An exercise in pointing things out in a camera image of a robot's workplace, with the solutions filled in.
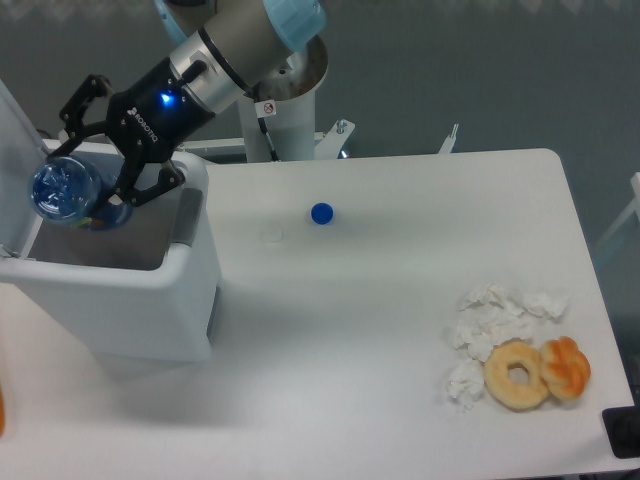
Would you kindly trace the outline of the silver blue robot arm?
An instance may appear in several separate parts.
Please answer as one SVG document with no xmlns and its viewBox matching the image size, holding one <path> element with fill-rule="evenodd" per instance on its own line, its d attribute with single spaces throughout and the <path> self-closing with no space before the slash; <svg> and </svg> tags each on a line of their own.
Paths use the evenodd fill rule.
<svg viewBox="0 0 640 480">
<path fill-rule="evenodd" d="M 67 140 L 34 178 L 38 213 L 74 224 L 112 197 L 138 207 L 180 186 L 176 148 L 302 50 L 326 21 L 318 1 L 234 1 L 128 89 L 115 93 L 105 77 L 87 76 L 60 111 Z M 123 157 L 109 183 L 70 157 L 99 134 Z"/>
</svg>

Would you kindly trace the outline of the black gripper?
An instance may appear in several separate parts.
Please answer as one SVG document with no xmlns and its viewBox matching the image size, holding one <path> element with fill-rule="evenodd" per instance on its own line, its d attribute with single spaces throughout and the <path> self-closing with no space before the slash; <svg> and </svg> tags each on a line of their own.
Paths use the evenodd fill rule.
<svg viewBox="0 0 640 480">
<path fill-rule="evenodd" d="M 214 118 L 187 92 L 169 58 L 161 60 L 129 89 L 114 94 L 106 121 L 87 125 L 84 117 L 91 104 L 112 93 L 105 76 L 90 74 L 85 78 L 59 112 L 67 139 L 47 155 L 47 160 L 68 156 L 87 138 L 106 131 L 127 162 L 162 164 L 156 183 L 139 190 L 136 182 L 144 166 L 124 163 L 118 178 L 99 195 L 94 205 L 95 217 L 107 209 L 113 196 L 136 208 L 181 186 L 184 174 L 169 159 L 179 144 Z"/>
</svg>

